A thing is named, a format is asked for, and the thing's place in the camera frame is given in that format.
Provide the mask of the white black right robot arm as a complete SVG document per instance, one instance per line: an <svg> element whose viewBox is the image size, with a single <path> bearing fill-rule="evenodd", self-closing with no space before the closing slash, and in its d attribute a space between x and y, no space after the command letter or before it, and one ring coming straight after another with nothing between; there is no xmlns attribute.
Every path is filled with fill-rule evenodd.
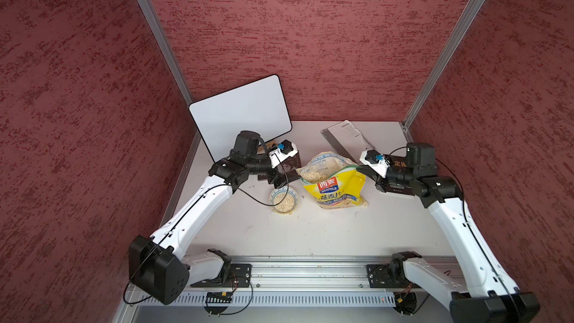
<svg viewBox="0 0 574 323"><path fill-rule="evenodd" d="M393 254L387 264L391 282L422 288L450 312L453 322L531 322L541 309L538 299L521 290L497 260L469 213L461 185L439 175L434 147L409 143L405 150L403 168L395 166L391 155L365 151L361 170L379 191L400 185L421 200L445 234L465 283L451 280L413 251Z"/></svg>

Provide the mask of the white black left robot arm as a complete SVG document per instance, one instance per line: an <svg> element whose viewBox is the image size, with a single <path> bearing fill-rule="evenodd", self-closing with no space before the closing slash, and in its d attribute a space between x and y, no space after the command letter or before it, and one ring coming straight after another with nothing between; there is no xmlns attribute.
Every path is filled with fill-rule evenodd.
<svg viewBox="0 0 574 323"><path fill-rule="evenodd" d="M221 251L210 249L189 264L183 257L215 211L250 176L264 175L275 188L288 185L280 166L297 153L289 140L267 147L258 133L240 132L230 154L212 165L188 203L151 236L137 236L130 243L129 283L164 305L172 304L190 284L226 284L231 261Z"/></svg>

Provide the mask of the yellow oats bag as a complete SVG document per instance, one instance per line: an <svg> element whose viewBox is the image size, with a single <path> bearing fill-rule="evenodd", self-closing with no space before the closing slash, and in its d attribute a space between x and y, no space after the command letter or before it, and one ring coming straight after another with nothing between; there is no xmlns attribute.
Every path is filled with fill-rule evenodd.
<svg viewBox="0 0 574 323"><path fill-rule="evenodd" d="M322 209L342 209L367 205L361 194L366 175L358 168L348 158L324 152L296 171L303 187Z"/></svg>

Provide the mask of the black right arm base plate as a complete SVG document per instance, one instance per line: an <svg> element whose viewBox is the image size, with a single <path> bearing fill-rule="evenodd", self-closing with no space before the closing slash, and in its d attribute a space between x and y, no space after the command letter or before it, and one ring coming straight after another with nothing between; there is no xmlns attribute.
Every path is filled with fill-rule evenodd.
<svg viewBox="0 0 574 323"><path fill-rule="evenodd" d="M420 289L420 286L409 281L401 281L392 276L389 264L371 264L366 266L366 274L371 289L407 290Z"/></svg>

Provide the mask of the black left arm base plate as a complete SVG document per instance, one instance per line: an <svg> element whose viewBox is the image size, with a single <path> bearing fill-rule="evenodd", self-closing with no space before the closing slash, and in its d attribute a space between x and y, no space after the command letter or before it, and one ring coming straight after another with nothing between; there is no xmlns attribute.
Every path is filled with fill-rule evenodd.
<svg viewBox="0 0 574 323"><path fill-rule="evenodd" d="M230 263L212 280L190 284L192 288L248 288L251 282L252 265L248 263Z"/></svg>

